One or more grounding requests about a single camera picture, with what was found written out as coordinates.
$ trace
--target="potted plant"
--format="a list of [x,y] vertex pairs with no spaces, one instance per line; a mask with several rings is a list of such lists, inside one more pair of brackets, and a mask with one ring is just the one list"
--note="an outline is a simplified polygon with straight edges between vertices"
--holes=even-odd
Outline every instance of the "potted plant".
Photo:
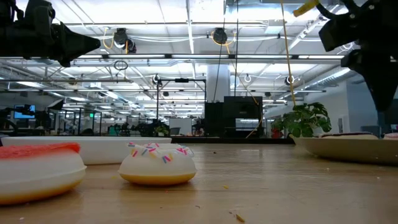
[[313,130],[322,128],[322,131],[331,130],[330,118],[325,106],[321,103],[304,103],[293,107],[293,111],[277,118],[272,128],[286,129],[294,137],[313,137]]
[[169,134],[169,130],[166,127],[159,126],[155,128],[158,136],[167,136]]

